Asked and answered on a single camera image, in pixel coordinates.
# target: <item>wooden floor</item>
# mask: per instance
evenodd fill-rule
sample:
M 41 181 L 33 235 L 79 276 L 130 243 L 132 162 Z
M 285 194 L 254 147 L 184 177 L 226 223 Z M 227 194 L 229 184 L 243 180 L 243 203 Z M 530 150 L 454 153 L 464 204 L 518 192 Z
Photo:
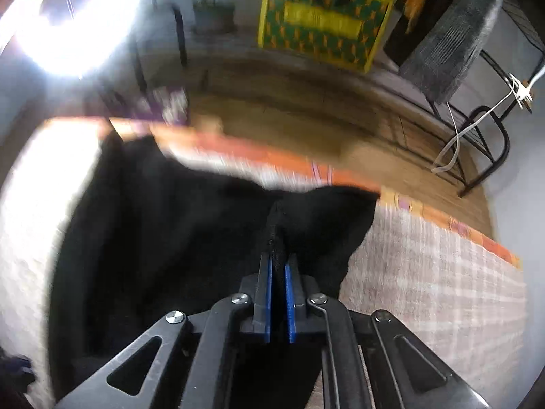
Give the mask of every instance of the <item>wooden floor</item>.
M 194 79 L 201 79 L 203 68 L 194 63 L 192 68 L 200 75 Z M 194 118 L 216 118 L 228 136 L 352 170 L 493 238 L 481 187 L 460 199 L 459 182 L 433 175 L 420 159 L 393 145 L 402 143 L 435 159 L 442 144 L 412 123 L 426 121 L 421 116 L 378 94 L 354 94 L 304 72 L 240 61 L 207 68 L 206 90 L 203 84 L 193 89 L 189 84 Z M 440 128 L 434 132 L 449 136 Z M 461 159 L 466 176 L 473 176 L 475 165 L 465 148 Z

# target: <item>black cloth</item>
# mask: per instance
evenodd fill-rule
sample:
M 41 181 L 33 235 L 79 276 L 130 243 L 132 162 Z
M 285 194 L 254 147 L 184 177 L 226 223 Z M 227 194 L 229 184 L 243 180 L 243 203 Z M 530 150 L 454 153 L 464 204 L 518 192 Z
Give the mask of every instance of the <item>black cloth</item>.
M 188 169 L 152 137 L 123 143 L 110 134 L 54 270 L 48 349 L 55 397 L 168 311 L 199 313 L 238 291 L 242 277 L 258 272 L 264 250 L 278 259 L 296 253 L 301 273 L 338 296 L 377 198 L 352 187 L 267 190 Z M 280 345 L 247 352 L 239 370 L 246 376 L 235 379 L 231 407 L 302 408 L 320 355 Z

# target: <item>bed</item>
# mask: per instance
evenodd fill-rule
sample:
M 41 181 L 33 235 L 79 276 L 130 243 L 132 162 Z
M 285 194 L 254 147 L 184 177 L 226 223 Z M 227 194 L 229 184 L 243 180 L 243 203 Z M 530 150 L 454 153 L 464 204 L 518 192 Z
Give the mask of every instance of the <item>bed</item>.
M 353 253 L 340 300 L 394 313 L 491 405 L 510 391 L 527 315 L 518 257 L 441 211 L 350 172 L 271 147 L 187 127 L 125 119 L 44 122 L 21 151 L 0 195 L 0 345 L 33 360 L 29 400 L 54 404 L 48 378 L 48 286 L 71 211 L 115 128 L 151 133 L 164 153 L 201 170 L 303 191 L 350 185 L 380 192 L 373 225 Z M 317 383 L 307 407 L 321 407 Z

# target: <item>white cord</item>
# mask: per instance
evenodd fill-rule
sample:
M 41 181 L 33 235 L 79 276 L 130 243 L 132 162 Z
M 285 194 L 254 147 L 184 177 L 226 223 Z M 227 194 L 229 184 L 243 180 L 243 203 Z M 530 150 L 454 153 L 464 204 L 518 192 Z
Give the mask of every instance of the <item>white cord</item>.
M 452 169 L 452 167 L 454 166 L 454 162 L 456 161 L 456 158 L 458 157 L 458 153 L 460 152 L 460 135 L 458 134 L 458 128 L 456 126 L 456 121 L 454 121 L 454 115 L 452 115 L 452 111 L 450 110 L 450 105 L 449 105 L 448 101 L 446 102 L 446 106 L 449 108 L 450 118 L 452 118 L 452 124 L 454 124 L 454 132 L 456 132 L 456 149 L 454 150 L 454 156 L 452 157 L 452 159 L 450 160 L 450 162 L 446 166 L 432 167 L 432 173 L 433 174 L 439 174 L 441 172 L 446 172 L 447 170 Z M 445 146 L 443 148 L 443 150 L 439 153 L 439 155 L 437 156 L 437 158 L 433 162 L 433 166 L 435 166 L 438 163 L 438 160 L 440 160 L 442 158 L 442 156 L 445 155 L 446 150 L 448 148 L 450 148 L 450 146 L 449 147 L 447 147 L 447 146 Z
M 452 123 L 454 124 L 454 131 L 456 132 L 456 136 L 454 136 L 447 144 L 446 146 L 441 150 L 435 161 L 433 162 L 431 166 L 431 171 L 434 174 L 438 174 L 441 172 L 447 172 L 448 170 L 452 169 L 454 166 L 454 163 L 456 162 L 456 158 L 458 157 L 458 154 L 460 153 L 460 138 L 463 137 L 466 133 L 468 133 L 473 128 L 477 127 L 477 125 L 483 121 L 485 117 L 487 117 L 490 112 L 492 112 L 495 108 L 497 108 L 501 103 L 503 103 L 509 95 L 513 94 L 514 97 L 517 99 L 518 105 L 522 109 L 522 102 L 524 100 L 532 101 L 532 96 L 530 95 L 530 89 L 532 86 L 538 81 L 541 77 L 545 75 L 545 65 L 541 67 L 538 73 L 533 76 L 532 80 L 530 81 L 530 84 L 528 84 L 527 87 L 524 86 L 513 74 L 509 74 L 511 81 L 513 82 L 513 85 L 511 86 L 511 90 L 509 93 L 503 97 L 492 109 L 490 109 L 487 113 L 485 113 L 483 116 L 481 116 L 477 121 L 475 121 L 470 126 L 466 127 L 464 130 L 458 132 L 458 129 L 456 127 L 456 121 L 454 121 L 454 116 L 452 115 L 452 111 L 450 109 L 450 105 L 447 102 L 446 105 L 449 108 L 450 116 L 452 118 Z M 454 150 L 454 155 L 452 156 L 451 160 L 445 165 L 441 167 L 436 167 L 437 164 L 439 164 L 439 161 L 443 156 L 446 154 L 446 151 L 450 149 L 450 147 L 456 142 L 456 149 Z
M 519 80 L 517 80 L 516 77 L 513 76 L 513 74 L 509 74 L 509 76 L 511 77 L 511 80 L 513 80 L 514 83 L 516 83 L 517 91 L 515 93 L 515 97 L 517 98 L 518 104 L 521 109 L 522 109 L 521 102 L 523 100 L 526 99 L 527 101 L 532 101 L 532 96 L 530 95 L 530 89 L 536 83 L 536 81 L 538 81 L 541 77 L 543 77 L 543 75 L 545 75 L 545 65 L 543 65 L 541 69 L 539 70 L 539 72 L 533 76 L 528 86 L 524 87 L 524 84 L 522 84 Z
M 516 97 L 517 95 L 514 92 L 515 85 L 516 85 L 516 83 L 513 81 L 513 86 L 511 86 L 511 90 L 509 91 L 509 93 L 505 97 L 503 97 L 492 109 L 490 109 L 487 113 L 485 113 L 483 116 L 481 116 L 477 121 L 475 121 L 473 124 L 466 127 L 464 130 L 462 130 L 460 132 L 458 132 L 458 130 L 456 128 L 456 122 L 454 121 L 454 116 L 452 115 L 452 111 L 450 110 L 450 106 L 447 103 L 447 106 L 449 107 L 450 116 L 452 117 L 452 122 L 454 123 L 454 130 L 456 131 L 456 136 L 454 136 L 446 144 L 446 146 L 441 150 L 441 152 L 439 153 L 439 155 L 437 156 L 437 158 L 433 162 L 432 167 L 431 167 L 432 173 L 438 174 L 438 173 L 446 172 L 447 170 L 452 169 L 452 167 L 454 166 L 454 163 L 456 162 L 456 158 L 458 157 L 458 153 L 460 152 L 460 138 L 463 137 L 466 133 L 468 133 L 473 128 L 477 127 L 477 125 L 481 121 L 483 121 L 484 118 L 487 117 L 490 112 L 492 112 L 495 108 L 497 108 L 500 104 L 502 104 L 509 97 L 509 95 L 514 94 L 515 97 Z M 446 151 L 448 151 L 450 149 L 450 147 L 454 144 L 454 142 L 456 142 L 456 150 L 454 151 L 454 155 L 452 156 L 451 160 L 445 166 L 436 167 L 436 165 L 439 164 L 439 161 L 441 160 L 441 158 L 443 158 L 443 156 L 446 154 Z

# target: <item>plant pot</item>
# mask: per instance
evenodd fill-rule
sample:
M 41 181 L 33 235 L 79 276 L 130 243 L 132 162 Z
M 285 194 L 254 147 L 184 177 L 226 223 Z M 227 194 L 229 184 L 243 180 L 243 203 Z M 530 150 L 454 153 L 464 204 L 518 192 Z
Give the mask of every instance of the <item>plant pot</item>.
M 235 30 L 234 5 L 194 5 L 197 34 L 228 34 Z

